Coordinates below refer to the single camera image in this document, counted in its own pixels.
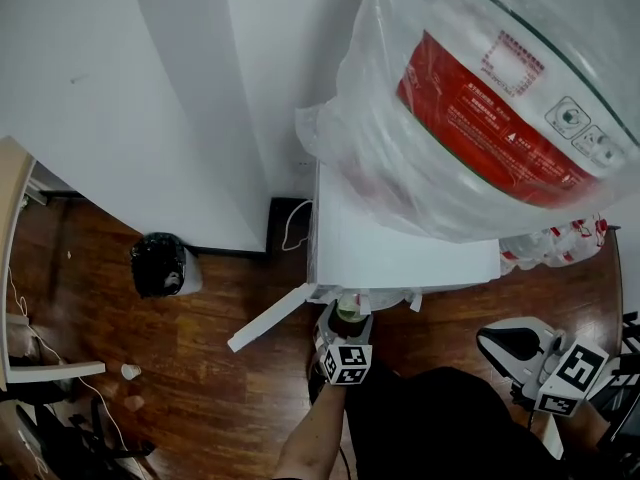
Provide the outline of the person's black clothing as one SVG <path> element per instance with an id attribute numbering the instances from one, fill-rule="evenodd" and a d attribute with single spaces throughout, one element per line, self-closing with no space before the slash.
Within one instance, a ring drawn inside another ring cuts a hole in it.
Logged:
<path id="1" fill-rule="evenodd" d="M 452 367 L 401 378 L 375 363 L 345 409 L 359 480 L 568 480 L 486 381 Z"/>

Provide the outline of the light wooden desk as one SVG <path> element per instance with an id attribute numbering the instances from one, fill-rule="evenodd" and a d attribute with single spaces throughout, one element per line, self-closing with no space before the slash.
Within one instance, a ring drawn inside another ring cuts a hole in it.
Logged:
<path id="1" fill-rule="evenodd" d="M 21 202 L 31 177 L 35 159 L 13 138 L 0 139 L 0 389 L 8 384 L 34 383 L 81 378 L 106 372 L 103 362 L 49 366 L 16 366 L 9 361 L 7 326 L 29 326 L 22 315 L 7 315 L 9 260 Z"/>

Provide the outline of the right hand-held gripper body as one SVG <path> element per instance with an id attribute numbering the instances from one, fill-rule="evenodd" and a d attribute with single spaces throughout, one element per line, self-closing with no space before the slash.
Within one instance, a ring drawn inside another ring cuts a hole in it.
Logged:
<path id="1" fill-rule="evenodd" d="M 594 341 L 579 337 L 570 345 L 563 331 L 544 330 L 532 366 L 524 367 L 524 381 L 514 381 L 516 405 L 571 417 L 599 379 L 609 354 Z"/>

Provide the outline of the large plastic-wrapped water bottle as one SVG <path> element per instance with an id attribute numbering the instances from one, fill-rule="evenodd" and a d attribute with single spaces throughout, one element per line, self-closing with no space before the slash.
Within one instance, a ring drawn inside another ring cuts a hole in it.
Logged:
<path id="1" fill-rule="evenodd" d="M 304 148 L 380 222 L 526 235 L 640 192 L 640 0 L 362 0 Z"/>

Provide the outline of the translucent plastic cup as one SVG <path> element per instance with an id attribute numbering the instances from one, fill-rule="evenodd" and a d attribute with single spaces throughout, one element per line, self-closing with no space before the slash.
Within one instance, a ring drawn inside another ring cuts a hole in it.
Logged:
<path id="1" fill-rule="evenodd" d="M 357 293 L 344 292 L 337 300 L 338 317 L 347 323 L 359 323 L 366 316 L 360 310 L 360 295 Z"/>

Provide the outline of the person's left forearm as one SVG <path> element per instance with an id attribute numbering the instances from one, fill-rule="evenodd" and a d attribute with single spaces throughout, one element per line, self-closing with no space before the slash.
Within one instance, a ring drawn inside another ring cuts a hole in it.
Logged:
<path id="1" fill-rule="evenodd" d="M 287 438 L 273 480 L 329 480 L 341 445 L 347 390 L 325 384 Z"/>

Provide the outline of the black-bagged trash bin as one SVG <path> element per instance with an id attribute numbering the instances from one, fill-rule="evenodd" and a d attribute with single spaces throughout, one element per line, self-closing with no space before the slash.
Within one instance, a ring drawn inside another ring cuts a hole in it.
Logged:
<path id="1" fill-rule="evenodd" d="M 203 287 L 197 254 L 173 234 L 144 235 L 130 250 L 130 264 L 142 298 L 185 296 Z"/>

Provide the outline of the black office chair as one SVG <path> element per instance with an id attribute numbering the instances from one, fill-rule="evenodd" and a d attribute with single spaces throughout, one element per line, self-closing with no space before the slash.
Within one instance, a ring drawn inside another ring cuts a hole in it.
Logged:
<path id="1" fill-rule="evenodd" d="M 155 445 L 142 441 L 138 449 L 108 446 L 101 420 L 107 408 L 99 395 L 91 399 L 89 421 L 74 414 L 69 418 L 70 424 L 64 425 L 47 406 L 66 399 L 67 394 L 53 382 L 0 388 L 0 403 L 16 401 L 34 408 L 34 417 L 20 406 L 16 408 L 16 415 L 35 439 L 44 463 L 59 480 L 136 480 L 119 461 L 146 458 L 155 451 Z"/>

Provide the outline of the person's right forearm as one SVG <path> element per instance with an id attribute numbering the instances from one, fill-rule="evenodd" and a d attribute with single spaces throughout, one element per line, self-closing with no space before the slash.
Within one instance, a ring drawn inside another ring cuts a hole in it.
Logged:
<path id="1" fill-rule="evenodd" d="M 598 453 L 599 443 L 609 430 L 610 423 L 588 401 L 580 405 L 570 423 L 576 451 L 582 455 Z"/>

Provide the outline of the white water dispenser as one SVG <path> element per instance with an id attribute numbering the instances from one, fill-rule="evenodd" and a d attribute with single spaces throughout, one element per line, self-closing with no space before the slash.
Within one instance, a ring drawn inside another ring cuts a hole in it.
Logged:
<path id="1" fill-rule="evenodd" d="M 319 166 L 306 282 L 237 331 L 228 346 L 241 350 L 306 302 L 358 293 L 371 313 L 379 308 L 378 293 L 395 292 L 419 311 L 425 293 L 484 284 L 500 274 L 497 241 L 456 244 L 385 227 L 351 201 L 340 178 Z"/>

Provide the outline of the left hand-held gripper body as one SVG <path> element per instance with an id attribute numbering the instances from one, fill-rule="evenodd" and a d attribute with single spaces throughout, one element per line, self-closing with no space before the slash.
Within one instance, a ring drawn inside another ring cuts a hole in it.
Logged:
<path id="1" fill-rule="evenodd" d="M 372 363 L 373 347 L 351 342 L 351 336 L 314 338 L 314 359 L 320 372 L 331 385 L 352 386 L 361 384 Z"/>

